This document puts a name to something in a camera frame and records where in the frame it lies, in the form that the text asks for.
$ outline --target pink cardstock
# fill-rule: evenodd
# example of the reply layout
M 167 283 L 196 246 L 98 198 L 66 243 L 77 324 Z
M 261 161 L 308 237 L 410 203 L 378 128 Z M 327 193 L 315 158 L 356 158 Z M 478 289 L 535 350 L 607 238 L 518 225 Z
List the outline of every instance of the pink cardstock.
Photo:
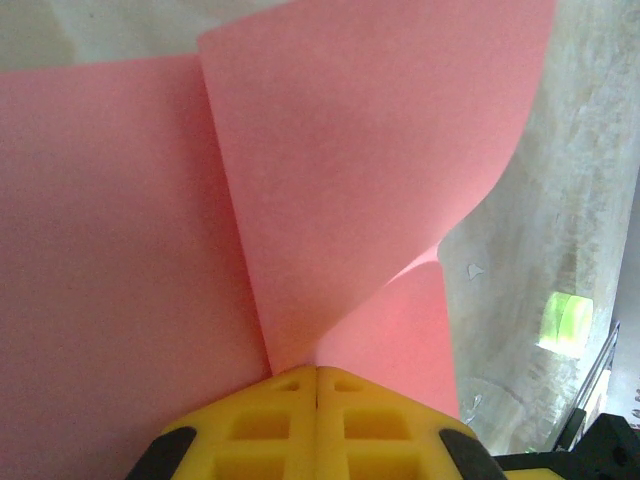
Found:
M 123 479 L 269 367 L 197 56 L 0 76 L 0 478 Z
M 199 55 L 0 76 L 0 477 L 124 478 L 303 363 L 456 416 L 437 245 L 515 149 L 552 14 L 300 0 Z
M 494 186 L 533 101 L 553 7 L 302 0 L 200 38 L 274 372 L 308 361 Z

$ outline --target green object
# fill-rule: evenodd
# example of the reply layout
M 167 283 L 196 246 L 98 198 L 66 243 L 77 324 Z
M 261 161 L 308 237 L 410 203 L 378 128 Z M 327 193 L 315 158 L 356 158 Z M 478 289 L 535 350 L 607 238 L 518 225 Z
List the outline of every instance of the green object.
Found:
M 542 316 L 538 346 L 561 355 L 580 357 L 591 331 L 593 300 L 553 292 Z

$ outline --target black plastic part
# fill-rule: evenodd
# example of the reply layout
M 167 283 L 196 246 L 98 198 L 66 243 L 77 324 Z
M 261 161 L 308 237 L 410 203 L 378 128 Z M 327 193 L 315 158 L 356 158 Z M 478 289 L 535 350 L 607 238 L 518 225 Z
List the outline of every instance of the black plastic part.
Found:
M 573 441 L 578 435 L 580 431 L 580 427 L 582 427 L 582 423 L 584 419 L 587 417 L 587 412 L 582 410 L 581 408 L 574 408 L 573 413 L 567 420 L 567 424 L 565 425 L 562 433 L 558 437 L 558 441 L 556 442 L 553 450 L 564 450 L 565 452 L 571 448 Z
M 186 455 L 196 429 L 181 427 L 156 438 L 125 480 L 171 480 Z
M 458 430 L 440 430 L 440 439 L 463 480 L 507 480 L 491 454 L 475 438 Z
M 505 472 L 547 468 L 565 480 L 598 480 L 571 452 L 520 453 L 495 457 Z
M 640 439 L 624 417 L 601 414 L 572 453 L 603 479 L 640 479 Z

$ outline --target square hole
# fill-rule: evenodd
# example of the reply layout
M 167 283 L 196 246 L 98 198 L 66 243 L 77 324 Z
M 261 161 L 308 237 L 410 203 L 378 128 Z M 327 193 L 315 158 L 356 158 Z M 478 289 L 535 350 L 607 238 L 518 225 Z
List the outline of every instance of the square hole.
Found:
M 360 440 L 408 440 L 402 415 L 393 410 L 350 409 L 344 412 L 344 438 Z
M 336 392 L 359 392 L 362 390 L 360 385 L 348 380 L 336 380 L 333 384 L 333 388 Z
M 424 480 L 417 455 L 349 454 L 349 480 Z
M 215 472 L 216 480 L 282 480 L 284 457 L 220 456 Z
M 242 412 L 231 427 L 231 440 L 289 438 L 289 414 L 279 410 Z
M 300 390 L 300 382 L 297 380 L 291 380 L 289 382 L 281 383 L 277 385 L 274 390 L 279 392 L 297 392 Z

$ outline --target pink paper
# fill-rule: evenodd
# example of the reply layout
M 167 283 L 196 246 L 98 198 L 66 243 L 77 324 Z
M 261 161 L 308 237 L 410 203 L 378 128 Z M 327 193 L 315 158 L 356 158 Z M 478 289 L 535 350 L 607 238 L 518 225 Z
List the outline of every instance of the pink paper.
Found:
M 437 244 L 515 148 L 552 4 L 301 0 L 200 57 L 0 76 L 0 477 L 123 478 L 267 353 L 455 415 Z
M 522 133 L 552 14 L 552 0 L 302 0 L 200 39 L 274 372 L 313 358 L 329 329 L 493 187 Z M 450 371 L 451 346 L 439 356 Z
M 124 478 L 268 375 L 200 64 L 4 75 L 0 105 L 0 478 Z

